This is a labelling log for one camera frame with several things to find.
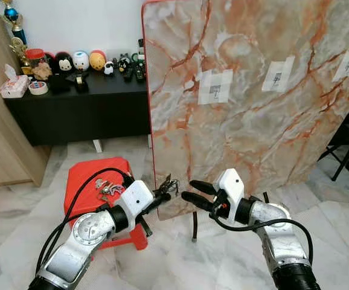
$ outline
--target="marble floor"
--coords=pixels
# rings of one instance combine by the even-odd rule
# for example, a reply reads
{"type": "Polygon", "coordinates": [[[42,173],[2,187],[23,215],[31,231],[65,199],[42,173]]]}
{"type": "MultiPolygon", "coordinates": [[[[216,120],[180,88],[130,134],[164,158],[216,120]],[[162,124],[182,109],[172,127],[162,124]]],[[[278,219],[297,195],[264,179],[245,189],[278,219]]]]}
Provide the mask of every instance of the marble floor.
{"type": "MultiPolygon", "coordinates": [[[[41,187],[0,187],[0,290],[27,289],[40,248],[62,220],[68,169],[79,161],[122,156],[134,175],[152,187],[152,156],[146,137],[105,140],[104,152],[91,142],[53,148],[41,187]]],[[[329,176],[337,161],[321,160],[306,183],[269,192],[304,224],[314,243],[313,270],[321,289],[349,289],[349,172],[329,176]]],[[[77,289],[275,289],[252,232],[227,232],[199,213],[199,235],[192,243],[191,215],[158,221],[147,216],[153,235],[143,251],[133,245],[97,251],[77,289]]],[[[68,236],[66,229],[60,240],[68,236]]],[[[306,242],[302,234],[297,235],[306,242]]]]}

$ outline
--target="black table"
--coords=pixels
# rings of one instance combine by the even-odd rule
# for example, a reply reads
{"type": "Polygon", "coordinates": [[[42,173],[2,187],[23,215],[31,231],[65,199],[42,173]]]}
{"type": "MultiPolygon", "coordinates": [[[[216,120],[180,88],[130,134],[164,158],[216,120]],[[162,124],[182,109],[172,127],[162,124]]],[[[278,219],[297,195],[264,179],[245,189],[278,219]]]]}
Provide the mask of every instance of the black table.
{"type": "Polygon", "coordinates": [[[5,104],[33,146],[150,134],[146,82],[93,70],[86,81],[88,92],[77,92],[71,83],[68,92],[31,95],[27,90],[5,104]]]}

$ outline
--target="black cable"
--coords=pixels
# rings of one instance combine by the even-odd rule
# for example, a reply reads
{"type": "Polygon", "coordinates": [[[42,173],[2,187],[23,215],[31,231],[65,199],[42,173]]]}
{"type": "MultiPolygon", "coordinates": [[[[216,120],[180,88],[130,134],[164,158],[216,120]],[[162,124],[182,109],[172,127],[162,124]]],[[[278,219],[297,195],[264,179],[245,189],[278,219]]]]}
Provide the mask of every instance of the black cable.
{"type": "Polygon", "coordinates": [[[61,228],[63,229],[63,227],[68,223],[68,222],[71,222],[73,219],[77,219],[79,218],[80,216],[83,216],[84,214],[86,213],[81,213],[81,214],[77,214],[76,216],[73,216],[73,217],[70,217],[67,222],[61,222],[52,232],[51,234],[48,236],[46,242],[44,243],[43,247],[42,247],[42,250],[40,251],[40,254],[39,254],[39,258],[37,259],[37,263],[36,263],[36,272],[38,272],[40,270],[40,267],[42,266],[42,260],[43,260],[43,255],[44,255],[44,252],[46,251],[47,249],[47,246],[48,244],[50,243],[51,239],[53,238],[53,236],[55,236],[55,234],[57,233],[57,231],[59,231],[61,228]]]}
{"type": "Polygon", "coordinates": [[[272,219],[272,220],[267,221],[267,222],[261,222],[259,224],[249,225],[248,227],[230,227],[229,225],[226,225],[223,222],[221,222],[214,212],[211,213],[211,217],[217,222],[218,225],[220,225],[222,228],[225,228],[226,230],[229,230],[229,231],[252,231],[252,230],[256,230],[258,228],[262,228],[262,227],[265,227],[268,225],[279,224],[280,222],[287,222],[289,224],[296,225],[298,228],[303,230],[303,232],[306,235],[307,244],[309,246],[309,262],[311,265],[313,264],[312,237],[310,236],[309,231],[299,222],[293,221],[292,219],[272,219]]]}
{"type": "Polygon", "coordinates": [[[270,200],[269,200],[269,196],[268,196],[267,192],[263,192],[263,197],[264,197],[264,202],[269,204],[270,200]]]}
{"type": "Polygon", "coordinates": [[[83,191],[83,189],[84,189],[84,188],[89,184],[89,182],[92,181],[96,176],[98,176],[99,174],[101,174],[101,173],[103,173],[103,172],[106,172],[106,171],[115,171],[115,172],[118,172],[119,174],[122,175],[122,177],[123,177],[123,179],[124,179],[124,183],[126,183],[126,182],[131,183],[131,182],[134,180],[132,176],[129,176],[128,174],[126,174],[126,173],[123,172],[122,170],[120,170],[120,169],[118,169],[118,168],[114,168],[114,167],[107,167],[107,168],[101,169],[101,170],[95,172],[93,175],[91,175],[88,179],[86,179],[86,181],[85,181],[85,182],[80,186],[80,188],[77,190],[77,193],[75,194],[75,196],[74,196],[74,198],[73,198],[73,200],[72,200],[72,202],[71,202],[71,204],[70,204],[70,206],[69,206],[69,208],[68,208],[68,211],[67,211],[67,213],[66,213],[66,215],[65,215],[65,218],[64,218],[63,222],[61,223],[62,226],[56,231],[56,236],[55,236],[55,238],[54,238],[54,240],[53,240],[51,246],[48,248],[48,251],[47,251],[47,253],[46,253],[44,259],[41,258],[42,261],[40,262],[40,264],[42,264],[43,260],[47,260],[47,259],[50,257],[51,252],[52,252],[53,248],[55,247],[55,244],[56,244],[56,242],[58,241],[58,238],[60,237],[60,234],[62,233],[63,227],[65,226],[65,224],[68,223],[67,220],[68,220],[69,217],[70,217],[70,214],[71,214],[71,212],[72,212],[72,208],[74,207],[74,205],[75,205],[75,203],[76,203],[76,201],[77,201],[79,195],[80,195],[81,192],[83,191]]]}

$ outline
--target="red plastic stool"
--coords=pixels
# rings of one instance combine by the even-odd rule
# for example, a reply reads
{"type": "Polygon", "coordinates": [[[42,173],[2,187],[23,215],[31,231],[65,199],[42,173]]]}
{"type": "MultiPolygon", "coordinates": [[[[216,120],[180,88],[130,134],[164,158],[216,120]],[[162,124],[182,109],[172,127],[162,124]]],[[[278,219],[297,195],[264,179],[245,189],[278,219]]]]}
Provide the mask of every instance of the red plastic stool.
{"type": "MultiPolygon", "coordinates": [[[[79,187],[95,172],[104,169],[106,167],[114,167],[122,170],[123,172],[132,173],[130,169],[129,162],[121,157],[92,160],[77,163],[72,166],[68,172],[67,188],[65,195],[65,213],[75,196],[75,193],[79,187]]],[[[95,181],[101,178],[103,181],[109,181],[113,184],[121,185],[123,182],[122,176],[118,172],[107,171],[96,176],[92,181],[90,181],[87,186],[83,189],[79,195],[75,206],[72,208],[70,216],[75,216],[76,214],[89,213],[95,211],[96,208],[106,203],[103,199],[100,199],[100,189],[95,188],[95,181]]],[[[112,207],[114,202],[120,197],[118,192],[114,195],[106,195],[107,203],[112,207]]],[[[148,246],[148,240],[146,238],[145,231],[140,224],[137,224],[135,229],[130,233],[130,237],[127,239],[111,240],[102,244],[101,249],[115,247],[123,245],[125,243],[134,243],[136,249],[143,250],[148,246]]]]}

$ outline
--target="tissue box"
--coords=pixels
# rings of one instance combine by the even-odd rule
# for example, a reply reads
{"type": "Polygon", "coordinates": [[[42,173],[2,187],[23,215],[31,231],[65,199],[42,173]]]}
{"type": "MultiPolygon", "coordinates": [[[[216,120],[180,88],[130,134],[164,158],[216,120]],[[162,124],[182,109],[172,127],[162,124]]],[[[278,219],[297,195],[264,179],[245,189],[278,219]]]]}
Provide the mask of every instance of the tissue box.
{"type": "Polygon", "coordinates": [[[8,80],[0,87],[0,94],[3,98],[21,98],[29,84],[27,76],[17,76],[15,82],[8,80]]]}

